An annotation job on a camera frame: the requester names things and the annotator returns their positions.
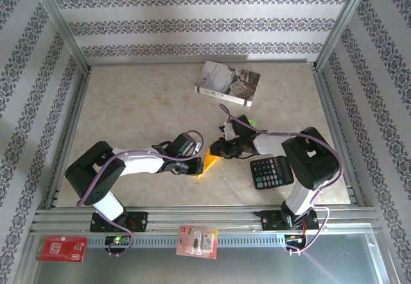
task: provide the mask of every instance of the calculator keypad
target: calculator keypad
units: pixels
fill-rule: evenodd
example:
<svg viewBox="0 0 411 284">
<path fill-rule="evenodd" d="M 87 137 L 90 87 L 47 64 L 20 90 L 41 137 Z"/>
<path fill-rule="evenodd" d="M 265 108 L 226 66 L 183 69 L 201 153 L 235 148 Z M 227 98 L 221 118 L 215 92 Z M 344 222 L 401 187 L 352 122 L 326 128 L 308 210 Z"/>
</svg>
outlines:
<svg viewBox="0 0 411 284">
<path fill-rule="evenodd" d="M 276 188 L 294 182 L 287 158 L 281 155 L 251 161 L 250 167 L 254 186 L 257 190 Z"/>
</svg>

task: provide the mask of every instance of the book cover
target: book cover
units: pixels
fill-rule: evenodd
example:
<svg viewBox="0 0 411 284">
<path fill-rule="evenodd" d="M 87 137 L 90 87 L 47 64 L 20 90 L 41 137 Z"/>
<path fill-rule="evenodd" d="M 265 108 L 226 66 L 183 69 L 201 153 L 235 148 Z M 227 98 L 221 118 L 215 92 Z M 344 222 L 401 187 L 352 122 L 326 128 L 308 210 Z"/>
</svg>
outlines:
<svg viewBox="0 0 411 284">
<path fill-rule="evenodd" d="M 251 106 L 260 74 L 207 61 L 195 84 L 195 91 L 238 104 Z"/>
</svg>

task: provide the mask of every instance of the packaged item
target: packaged item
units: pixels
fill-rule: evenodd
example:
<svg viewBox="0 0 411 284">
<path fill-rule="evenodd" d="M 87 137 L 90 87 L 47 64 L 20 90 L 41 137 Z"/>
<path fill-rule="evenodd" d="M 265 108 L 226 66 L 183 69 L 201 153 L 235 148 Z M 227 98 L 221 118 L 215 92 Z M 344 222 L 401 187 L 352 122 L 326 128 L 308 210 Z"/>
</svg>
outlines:
<svg viewBox="0 0 411 284">
<path fill-rule="evenodd" d="M 45 236 L 40 243 L 36 260 L 80 263 L 84 259 L 86 246 L 86 237 Z"/>
<path fill-rule="evenodd" d="M 176 254 L 215 260 L 217 236 L 218 230 L 215 228 L 181 225 Z"/>
<path fill-rule="evenodd" d="M 194 90 L 216 98 L 251 106 L 260 74 L 207 61 Z"/>
</svg>

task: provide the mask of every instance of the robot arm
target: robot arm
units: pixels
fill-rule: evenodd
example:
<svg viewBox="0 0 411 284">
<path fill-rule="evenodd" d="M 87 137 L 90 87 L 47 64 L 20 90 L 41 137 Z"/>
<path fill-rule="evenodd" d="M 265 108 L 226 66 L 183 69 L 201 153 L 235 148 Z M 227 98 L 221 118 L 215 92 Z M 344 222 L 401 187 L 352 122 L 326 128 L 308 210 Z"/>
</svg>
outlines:
<svg viewBox="0 0 411 284">
<path fill-rule="evenodd" d="M 197 147 L 198 143 L 187 133 L 180 134 L 173 142 L 165 141 L 145 151 L 140 150 L 139 154 L 124 152 L 112 148 L 106 141 L 99 141 L 66 170 L 65 176 L 77 195 L 84 199 L 83 203 L 86 206 L 92 206 L 110 221 L 124 225 L 127 212 L 110 191 L 117 179 L 123 175 L 143 172 L 170 171 L 174 174 L 200 175 L 203 171 L 201 158 L 193 157 L 188 161 L 177 160 L 191 157 Z M 116 155 L 117 157 L 109 162 L 109 159 Z M 98 174 L 98 168 L 108 162 L 97 183 L 86 195 Z"/>
<path fill-rule="evenodd" d="M 249 125 L 244 115 L 237 119 Z M 272 154 L 287 157 L 297 178 L 290 196 L 281 205 L 281 217 L 289 228 L 301 224 L 304 217 L 309 214 L 320 187 L 334 178 L 338 172 L 337 158 L 328 148 L 312 140 L 317 139 L 327 144 L 313 127 L 301 131 L 302 136 L 312 139 L 294 137 L 286 141 L 279 136 L 259 134 L 236 120 L 225 123 L 220 130 L 225 133 L 226 138 L 233 137 L 232 133 L 235 133 L 235 137 L 228 140 L 220 138 L 213 143 L 210 147 L 211 155 L 241 159 L 240 155 L 247 152 L 252 155 Z"/>
</svg>

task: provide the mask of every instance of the patterned wallpaper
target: patterned wallpaper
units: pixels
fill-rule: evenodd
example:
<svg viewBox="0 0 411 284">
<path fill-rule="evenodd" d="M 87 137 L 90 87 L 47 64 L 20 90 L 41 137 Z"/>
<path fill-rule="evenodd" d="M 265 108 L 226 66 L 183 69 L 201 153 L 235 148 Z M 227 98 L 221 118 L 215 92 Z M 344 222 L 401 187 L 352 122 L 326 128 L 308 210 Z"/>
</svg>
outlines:
<svg viewBox="0 0 411 284">
<path fill-rule="evenodd" d="M 88 62 L 314 61 L 346 0 L 56 0 Z"/>
<path fill-rule="evenodd" d="M 411 0 L 361 0 L 323 75 L 365 201 L 411 282 Z"/>
<path fill-rule="evenodd" d="M 0 0 L 0 39 L 0 283 L 12 283 L 82 73 L 39 0 Z"/>
</svg>

